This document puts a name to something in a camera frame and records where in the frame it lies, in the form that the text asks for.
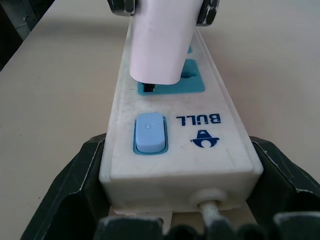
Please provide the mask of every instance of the white cable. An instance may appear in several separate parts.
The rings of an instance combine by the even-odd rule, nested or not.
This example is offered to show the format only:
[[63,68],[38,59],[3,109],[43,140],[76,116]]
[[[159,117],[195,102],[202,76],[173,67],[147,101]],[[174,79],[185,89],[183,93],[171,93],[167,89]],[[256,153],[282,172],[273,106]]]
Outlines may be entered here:
[[208,227],[213,221],[221,219],[217,202],[214,200],[204,201],[199,204],[205,225]]

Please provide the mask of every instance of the white table surface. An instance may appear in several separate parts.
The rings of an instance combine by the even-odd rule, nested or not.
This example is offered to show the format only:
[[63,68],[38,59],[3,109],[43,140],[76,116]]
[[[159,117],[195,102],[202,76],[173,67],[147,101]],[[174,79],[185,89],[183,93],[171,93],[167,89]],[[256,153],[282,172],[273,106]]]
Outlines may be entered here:
[[[203,38],[251,136],[320,182],[320,2],[222,0]],[[0,239],[18,239],[50,184],[107,130],[129,18],[55,0],[0,72]],[[224,213],[252,222],[248,207]],[[173,224],[201,225],[184,213]]]

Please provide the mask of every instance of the white power strip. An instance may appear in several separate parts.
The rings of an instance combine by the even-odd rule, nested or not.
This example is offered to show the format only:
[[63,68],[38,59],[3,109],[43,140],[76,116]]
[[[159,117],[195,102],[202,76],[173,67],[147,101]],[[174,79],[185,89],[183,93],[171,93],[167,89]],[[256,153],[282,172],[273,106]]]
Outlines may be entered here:
[[[130,29],[99,173],[111,206],[124,214],[197,212],[209,200],[219,209],[240,207],[263,167],[199,30],[187,58],[196,61],[205,91],[140,95],[128,69]],[[135,121],[143,113],[166,119],[162,154],[134,151]]]

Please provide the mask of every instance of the desk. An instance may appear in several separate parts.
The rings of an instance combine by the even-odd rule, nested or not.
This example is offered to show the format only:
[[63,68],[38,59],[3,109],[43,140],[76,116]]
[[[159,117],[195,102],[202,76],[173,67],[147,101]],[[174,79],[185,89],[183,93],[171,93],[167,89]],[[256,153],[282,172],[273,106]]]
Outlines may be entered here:
[[[320,3],[221,1],[203,38],[249,135],[320,182]],[[107,130],[129,18],[55,0],[0,72],[0,239],[18,239],[55,176]],[[224,213],[237,226],[248,207]],[[199,214],[184,213],[173,224]]]

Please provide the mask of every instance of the power switch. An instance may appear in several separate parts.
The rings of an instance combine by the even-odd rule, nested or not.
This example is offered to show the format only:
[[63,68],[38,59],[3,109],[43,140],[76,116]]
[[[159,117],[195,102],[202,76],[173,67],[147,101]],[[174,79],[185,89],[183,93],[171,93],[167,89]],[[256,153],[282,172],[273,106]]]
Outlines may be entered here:
[[166,147],[164,116],[158,112],[142,113],[135,123],[136,149],[141,153],[158,153]]

